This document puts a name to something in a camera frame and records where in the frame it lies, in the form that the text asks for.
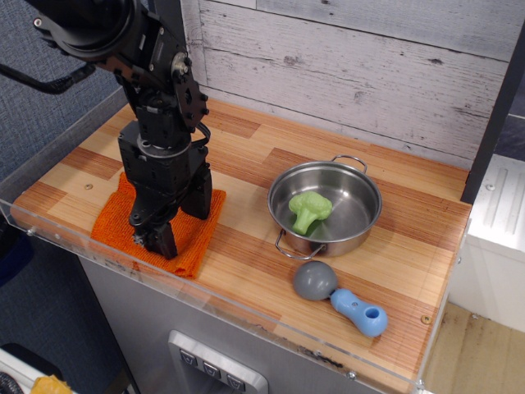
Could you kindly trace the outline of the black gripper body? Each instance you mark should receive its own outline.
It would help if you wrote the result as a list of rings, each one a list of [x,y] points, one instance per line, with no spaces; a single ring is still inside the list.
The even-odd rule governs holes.
[[[167,149],[150,144],[140,135],[139,123],[129,123],[118,137],[127,181],[135,188],[135,202],[130,213],[134,241],[145,242],[146,231],[170,222],[181,209],[189,184],[201,167],[208,167],[207,144],[211,131],[197,125],[203,138],[179,134],[176,147]]]

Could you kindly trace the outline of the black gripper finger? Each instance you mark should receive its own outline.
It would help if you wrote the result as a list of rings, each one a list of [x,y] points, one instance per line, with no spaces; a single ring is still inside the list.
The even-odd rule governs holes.
[[[149,228],[146,231],[144,247],[147,251],[161,254],[165,259],[174,259],[178,252],[171,224],[166,222],[161,226]]]
[[[206,220],[211,210],[212,177],[208,167],[201,167],[192,178],[182,211],[191,217]]]

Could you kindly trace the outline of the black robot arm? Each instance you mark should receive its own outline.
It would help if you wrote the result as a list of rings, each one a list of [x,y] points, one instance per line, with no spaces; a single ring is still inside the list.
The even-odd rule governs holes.
[[[136,244],[172,259],[171,220],[208,217],[212,178],[206,160],[208,98],[193,77],[185,45],[138,1],[36,1],[34,26],[66,55],[110,71],[135,120],[119,134],[135,188],[129,222]]]

